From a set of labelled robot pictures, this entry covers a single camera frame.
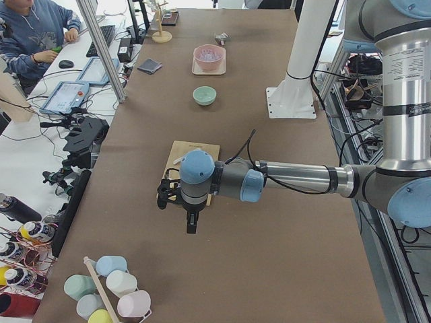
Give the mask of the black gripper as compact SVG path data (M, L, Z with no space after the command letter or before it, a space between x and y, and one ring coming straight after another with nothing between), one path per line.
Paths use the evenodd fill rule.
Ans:
M185 201L181 196L179 179L161 179L157 188L157 206L164 210L168 203L177 205L186 210ZM197 222L199 219L198 211L187 212L187 233L196 234Z

